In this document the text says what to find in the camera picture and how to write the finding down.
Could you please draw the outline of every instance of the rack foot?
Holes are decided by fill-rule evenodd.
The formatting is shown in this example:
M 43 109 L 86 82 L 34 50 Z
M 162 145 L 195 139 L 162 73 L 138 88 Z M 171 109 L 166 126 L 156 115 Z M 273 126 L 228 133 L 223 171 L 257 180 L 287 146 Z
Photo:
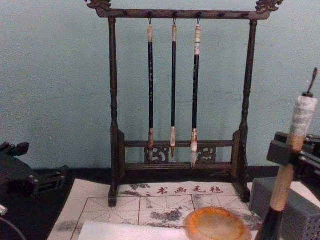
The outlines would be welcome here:
M 109 190 L 108 202 L 109 202 L 109 207 L 110 208 L 114 208 L 117 205 L 118 190 L 119 190 L 118 186 L 115 186 L 114 189 L 113 189 L 113 187 L 111 187 L 110 190 Z
M 247 186 L 242 186 L 239 182 L 234 182 L 233 186 L 239 194 L 239 197 L 241 198 L 242 202 L 249 203 L 251 194 L 249 188 Z

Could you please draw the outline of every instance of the calligraphy brush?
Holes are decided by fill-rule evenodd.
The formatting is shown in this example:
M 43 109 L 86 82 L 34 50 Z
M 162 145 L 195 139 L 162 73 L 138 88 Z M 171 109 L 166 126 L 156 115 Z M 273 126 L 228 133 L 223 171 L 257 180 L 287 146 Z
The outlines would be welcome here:
M 152 162 L 154 151 L 154 63 L 153 63 L 154 30 L 149 18 L 148 26 L 148 62 L 149 62 L 149 135 L 148 161 Z
M 176 128 L 175 128 L 175 118 L 176 118 L 176 46 L 177 46 L 177 26 L 176 20 L 173 19 L 172 26 L 172 88 L 171 88 L 171 156 L 175 155 L 176 148 Z
M 197 161 L 198 134 L 197 134 L 197 104 L 198 104 L 198 75 L 199 75 L 199 54 L 200 54 L 201 27 L 198 24 L 195 28 L 194 48 L 194 69 L 193 69 L 193 98 L 192 98 L 192 135 L 191 135 L 191 168 Z
M 307 92 L 299 96 L 292 117 L 290 132 L 287 144 L 290 146 L 292 155 L 299 157 L 303 149 L 305 137 L 307 135 L 318 100 L 313 98 L 310 90 L 317 77 L 318 69 L 313 71 L 312 81 Z M 256 235 L 255 240 L 278 240 L 280 239 L 281 222 L 283 212 L 286 207 L 291 183 L 294 179 L 294 163 L 282 165 L 275 181 L 275 186 L 270 201 L 269 210 L 263 220 L 262 226 Z

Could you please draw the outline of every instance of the wooden base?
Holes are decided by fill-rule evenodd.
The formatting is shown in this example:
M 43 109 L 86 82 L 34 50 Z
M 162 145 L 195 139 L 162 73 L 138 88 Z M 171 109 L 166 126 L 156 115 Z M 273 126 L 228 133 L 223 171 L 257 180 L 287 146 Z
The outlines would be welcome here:
M 168 158 L 165 160 L 157 159 L 153 162 L 145 160 L 144 163 L 126 163 L 125 162 L 125 148 L 145 148 L 145 154 L 147 156 L 146 149 L 148 148 L 147 141 L 125 141 L 125 135 L 120 130 L 118 131 L 118 151 L 119 158 L 116 159 L 117 169 L 114 169 L 116 173 L 114 176 L 118 176 L 118 179 L 111 179 L 111 188 L 109 191 L 109 207 L 115 207 L 117 205 L 117 194 L 121 180 L 125 177 L 126 172 L 136 174 L 137 179 L 140 179 L 142 173 L 157 174 L 174 174 L 176 171 L 185 171 L 186 176 L 189 176 L 188 181 L 198 179 L 203 181 L 205 179 L 210 182 L 227 182 L 233 183 L 236 191 L 238 192 L 241 200 L 244 203 L 250 201 L 250 190 L 247 188 L 247 178 L 245 177 L 247 172 L 247 164 L 240 151 L 240 131 L 236 131 L 233 134 L 232 140 L 220 140 L 220 141 L 199 141 L 198 145 L 200 154 L 197 164 L 194 169 L 191 169 L 190 162 L 169 162 Z M 180 148 L 189 148 L 189 141 L 177 141 L 176 146 Z M 170 148 L 169 141 L 155 141 L 154 147 L 159 151 Z M 230 162 L 216 162 L 216 148 L 229 147 L 232 149 Z M 201 159 L 201 155 L 205 158 L 209 157 L 209 160 Z

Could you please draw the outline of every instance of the carved wooden finial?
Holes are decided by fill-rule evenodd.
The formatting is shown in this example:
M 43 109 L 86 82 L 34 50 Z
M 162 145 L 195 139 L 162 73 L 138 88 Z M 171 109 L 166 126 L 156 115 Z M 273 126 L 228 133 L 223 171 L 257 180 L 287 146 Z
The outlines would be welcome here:
M 274 12 L 279 8 L 276 5 L 281 5 L 284 0 L 259 0 L 256 2 L 256 11 L 259 14 L 263 14 L 265 12 Z
M 103 9 L 110 9 L 111 7 L 111 0 L 90 0 L 91 2 L 87 4 L 87 6 L 91 9 L 96 9 L 96 8 L 103 8 Z

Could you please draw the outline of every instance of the crossbar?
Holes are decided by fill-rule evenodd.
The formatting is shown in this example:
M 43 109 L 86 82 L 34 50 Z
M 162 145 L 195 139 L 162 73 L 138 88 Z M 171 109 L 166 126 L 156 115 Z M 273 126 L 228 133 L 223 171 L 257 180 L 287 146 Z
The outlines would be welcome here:
M 190 148 L 190 141 L 176 141 L 175 146 L 177 148 Z M 232 147 L 232 140 L 219 140 L 219 141 L 198 141 L 197 142 L 199 148 L 223 148 L 223 147 Z M 153 146 L 155 148 L 164 148 L 170 147 L 170 141 L 154 141 Z M 147 148 L 148 141 L 125 141 L 125 148 Z
M 100 18 L 267 20 L 270 12 L 230 10 L 112 9 L 92 7 Z
M 145 164 L 145 163 L 126 163 L 125 169 L 129 171 L 146 170 L 182 170 L 191 168 L 190 162 L 170 162 L 168 164 Z M 216 162 L 211 164 L 196 164 L 194 170 L 231 170 L 232 165 L 229 162 Z

